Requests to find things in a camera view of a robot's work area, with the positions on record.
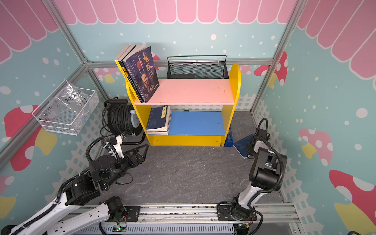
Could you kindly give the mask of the old man cover book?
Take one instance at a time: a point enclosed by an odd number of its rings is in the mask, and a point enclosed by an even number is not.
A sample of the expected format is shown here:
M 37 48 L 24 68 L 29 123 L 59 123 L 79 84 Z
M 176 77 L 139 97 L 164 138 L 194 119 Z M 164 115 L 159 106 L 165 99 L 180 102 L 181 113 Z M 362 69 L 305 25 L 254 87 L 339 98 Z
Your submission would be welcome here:
M 144 101 L 149 102 L 159 88 L 157 69 L 151 47 L 136 45 L 137 47 L 124 59 L 131 72 L 139 93 Z

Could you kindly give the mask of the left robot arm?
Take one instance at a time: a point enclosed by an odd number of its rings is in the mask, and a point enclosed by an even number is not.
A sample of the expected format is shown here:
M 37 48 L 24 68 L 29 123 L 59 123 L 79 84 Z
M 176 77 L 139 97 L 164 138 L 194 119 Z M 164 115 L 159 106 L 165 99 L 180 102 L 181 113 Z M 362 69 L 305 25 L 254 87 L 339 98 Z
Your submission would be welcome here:
M 89 225 L 107 220 L 119 223 L 126 220 L 129 213 L 118 196 L 113 196 L 94 209 L 72 217 L 63 218 L 99 197 L 113 185 L 121 185 L 119 179 L 146 160 L 148 144 L 128 151 L 116 149 L 121 138 L 99 137 L 90 143 L 85 156 L 89 166 L 81 173 L 65 181 L 59 188 L 56 198 L 38 213 L 19 225 L 5 226 L 3 235 L 69 235 Z

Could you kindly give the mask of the dark blue Mengxi label book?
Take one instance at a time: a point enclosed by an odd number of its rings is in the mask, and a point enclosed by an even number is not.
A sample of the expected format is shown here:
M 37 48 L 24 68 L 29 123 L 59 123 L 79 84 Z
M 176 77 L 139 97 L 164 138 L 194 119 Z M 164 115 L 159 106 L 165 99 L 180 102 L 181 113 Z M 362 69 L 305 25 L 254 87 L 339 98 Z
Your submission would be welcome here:
M 154 131 L 154 132 L 168 132 L 168 130 L 154 130 L 154 129 L 153 129 L 153 130 L 150 129 L 150 130 L 147 130 L 147 131 Z

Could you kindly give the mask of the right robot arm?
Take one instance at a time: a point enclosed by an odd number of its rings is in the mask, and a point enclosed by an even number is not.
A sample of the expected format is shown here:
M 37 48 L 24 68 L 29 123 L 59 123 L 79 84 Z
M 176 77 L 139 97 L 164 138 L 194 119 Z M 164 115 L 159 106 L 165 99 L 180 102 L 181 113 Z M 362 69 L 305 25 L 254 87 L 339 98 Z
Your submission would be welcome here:
M 256 220 L 255 203 L 282 186 L 288 157 L 272 147 L 267 127 L 268 120 L 263 118 L 255 134 L 234 144 L 243 157 L 253 160 L 250 183 L 231 204 L 230 215 L 234 220 Z

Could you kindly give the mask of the yellow cartoon cover book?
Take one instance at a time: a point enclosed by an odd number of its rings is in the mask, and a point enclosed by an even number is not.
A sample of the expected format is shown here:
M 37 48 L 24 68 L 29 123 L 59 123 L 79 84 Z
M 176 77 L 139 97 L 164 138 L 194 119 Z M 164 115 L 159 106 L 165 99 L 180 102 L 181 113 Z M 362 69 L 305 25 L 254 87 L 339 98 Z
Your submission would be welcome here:
M 124 73 L 122 72 L 121 66 L 120 66 L 120 64 L 119 64 L 119 62 L 118 62 L 118 59 L 117 59 L 118 55 L 117 55 L 116 58 L 115 58 L 115 63 L 116 63 L 116 65 L 117 65 L 118 69 L 120 70 L 121 74 L 122 74 L 123 77 L 125 78 L 125 80 L 129 83 L 130 90 L 131 90 L 131 91 L 133 92 L 133 94 L 135 95 L 135 99 L 136 99 L 136 101 L 138 101 L 137 96 L 136 96 L 136 94 L 135 94 L 135 92 L 134 92 L 134 90 L 133 90 L 133 88 L 132 88 L 132 86 L 131 86 L 129 80 L 124 76 Z

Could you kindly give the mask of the blue book yellow label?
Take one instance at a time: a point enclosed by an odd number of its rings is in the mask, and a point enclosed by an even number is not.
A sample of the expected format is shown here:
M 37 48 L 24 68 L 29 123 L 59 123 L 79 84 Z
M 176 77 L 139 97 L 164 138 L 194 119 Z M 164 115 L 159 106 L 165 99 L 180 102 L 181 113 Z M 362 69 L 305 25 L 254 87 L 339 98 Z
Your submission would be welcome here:
M 147 130 L 169 130 L 172 110 L 169 105 L 152 108 L 149 114 Z

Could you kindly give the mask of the black antler cover book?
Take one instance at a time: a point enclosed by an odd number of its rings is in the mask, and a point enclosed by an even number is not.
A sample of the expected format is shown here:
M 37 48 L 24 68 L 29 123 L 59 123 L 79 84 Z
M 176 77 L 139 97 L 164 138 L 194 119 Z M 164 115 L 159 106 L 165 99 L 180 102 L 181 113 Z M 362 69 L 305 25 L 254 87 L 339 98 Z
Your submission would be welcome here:
M 131 84 L 131 86 L 132 86 L 132 88 L 133 88 L 133 90 L 134 90 L 134 92 L 137 96 L 138 101 L 141 102 L 141 101 L 144 101 L 143 97 L 139 93 L 138 88 L 137 88 L 135 82 L 133 81 L 131 72 L 128 70 L 126 63 L 124 61 L 126 56 L 128 56 L 132 52 L 132 50 L 135 49 L 136 47 L 137 47 L 136 45 L 129 45 L 127 47 L 124 47 L 122 49 L 122 51 L 120 52 L 120 54 L 118 55 L 117 61 L 119 62 L 120 66 L 121 66 L 121 69 L 122 69 L 122 72 L 124 73 L 124 76 L 129 80 L 129 82 L 130 82 L 130 84 Z

